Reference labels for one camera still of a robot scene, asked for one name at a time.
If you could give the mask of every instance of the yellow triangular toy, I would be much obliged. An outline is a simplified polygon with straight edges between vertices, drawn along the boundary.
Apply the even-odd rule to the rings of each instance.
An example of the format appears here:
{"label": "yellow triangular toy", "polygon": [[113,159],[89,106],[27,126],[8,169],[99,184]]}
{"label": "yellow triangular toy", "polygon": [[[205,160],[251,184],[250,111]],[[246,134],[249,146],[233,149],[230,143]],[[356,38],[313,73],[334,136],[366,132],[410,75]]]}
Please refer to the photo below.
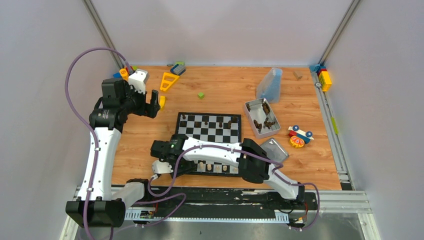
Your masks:
{"label": "yellow triangular toy", "polygon": [[178,75],[164,72],[162,77],[162,82],[160,83],[160,90],[166,93],[168,89],[170,89],[170,87],[174,85],[179,78],[180,76]]}

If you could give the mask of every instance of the checkered board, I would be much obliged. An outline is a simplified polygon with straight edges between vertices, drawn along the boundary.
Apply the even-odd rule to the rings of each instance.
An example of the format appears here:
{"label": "checkered board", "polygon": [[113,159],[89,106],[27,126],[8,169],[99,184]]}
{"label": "checkered board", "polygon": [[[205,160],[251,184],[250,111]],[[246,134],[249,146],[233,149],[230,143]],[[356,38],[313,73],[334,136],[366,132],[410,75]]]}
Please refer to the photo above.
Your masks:
{"label": "checkered board", "polygon": [[[231,129],[228,129],[228,121],[233,117],[237,118],[237,123],[233,122]],[[195,127],[196,123],[200,123],[200,127]],[[179,112],[175,133],[214,143],[240,143],[242,141],[242,116],[240,114]],[[197,164],[197,170],[190,174],[225,177],[240,176],[239,170],[230,165],[226,165],[226,170],[224,170],[225,165],[219,162],[199,159],[195,163]]]}

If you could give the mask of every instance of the plastic container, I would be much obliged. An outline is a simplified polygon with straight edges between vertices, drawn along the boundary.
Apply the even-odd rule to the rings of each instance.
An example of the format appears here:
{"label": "plastic container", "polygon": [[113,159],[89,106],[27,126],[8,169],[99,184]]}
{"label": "plastic container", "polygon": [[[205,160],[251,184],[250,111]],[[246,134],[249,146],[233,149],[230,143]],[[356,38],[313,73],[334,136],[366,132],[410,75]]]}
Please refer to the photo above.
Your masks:
{"label": "plastic container", "polygon": [[[268,114],[265,114],[264,109],[262,108],[262,103],[265,103],[269,106]],[[262,139],[265,137],[272,136],[280,131],[281,126],[273,110],[271,109],[270,104],[265,98],[248,101],[244,104],[243,109],[244,109],[244,113],[247,116],[247,119],[249,120],[250,127],[252,128],[254,135],[257,139]],[[266,118],[268,118],[268,122],[275,122],[275,124],[272,125],[270,129],[264,126],[264,122]],[[254,120],[256,120],[259,124],[262,124],[262,130],[260,132],[256,128]]]}
{"label": "plastic container", "polygon": [[256,88],[256,99],[265,98],[270,104],[278,103],[282,76],[283,70],[276,67],[271,68]]}

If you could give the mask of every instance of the white wall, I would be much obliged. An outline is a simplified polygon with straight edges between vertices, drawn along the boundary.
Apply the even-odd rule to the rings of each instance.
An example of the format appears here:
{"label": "white wall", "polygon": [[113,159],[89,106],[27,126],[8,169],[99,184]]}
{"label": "white wall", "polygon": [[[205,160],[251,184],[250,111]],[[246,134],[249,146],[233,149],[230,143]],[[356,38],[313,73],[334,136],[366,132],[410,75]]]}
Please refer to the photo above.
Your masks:
{"label": "white wall", "polygon": [[422,239],[424,1],[364,0],[329,56],[350,171],[381,239]]}
{"label": "white wall", "polygon": [[131,64],[316,64],[351,0],[93,0]]}
{"label": "white wall", "polygon": [[[0,239],[56,240],[89,150],[65,75],[79,53],[104,44],[78,0],[4,1],[0,34]],[[105,52],[77,63],[70,95],[83,116],[116,71]]]}

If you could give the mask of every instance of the metal post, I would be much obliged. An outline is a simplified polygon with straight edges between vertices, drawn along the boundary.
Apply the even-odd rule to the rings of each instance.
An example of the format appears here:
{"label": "metal post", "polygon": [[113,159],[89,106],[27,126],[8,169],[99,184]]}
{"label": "metal post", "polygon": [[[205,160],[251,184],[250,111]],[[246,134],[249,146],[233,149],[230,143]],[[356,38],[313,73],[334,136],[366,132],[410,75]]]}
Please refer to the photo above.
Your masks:
{"label": "metal post", "polygon": [[[108,48],[115,49],[114,43],[111,40],[111,37],[109,37],[108,32],[106,31],[105,26],[102,23],[102,20],[99,17],[99,14],[96,11],[96,8],[93,5],[93,2],[91,0],[82,0],[82,3],[84,3],[85,8],[88,11],[88,14],[90,15],[91,19],[94,22],[94,25],[96,26],[98,32],[101,35],[101,38],[103,39],[104,43]],[[124,67],[124,63],[122,62],[121,58],[114,52],[110,52],[112,55],[113,61],[115,62],[118,69],[121,69]]]}
{"label": "metal post", "polygon": [[319,60],[319,64],[322,66],[325,65],[327,58],[331,51],[333,50],[334,46],[336,45],[337,41],[339,40],[340,35],[342,35],[343,30],[345,30],[346,26],[349,23],[349,20],[352,18],[353,14],[355,13],[355,10],[358,8],[359,3],[361,0],[352,0],[350,3],[350,6],[347,8],[346,13],[344,14],[340,24],[338,25],[337,29],[335,30],[330,42],[328,43],[327,47],[324,50],[324,53],[321,56],[321,59]]}

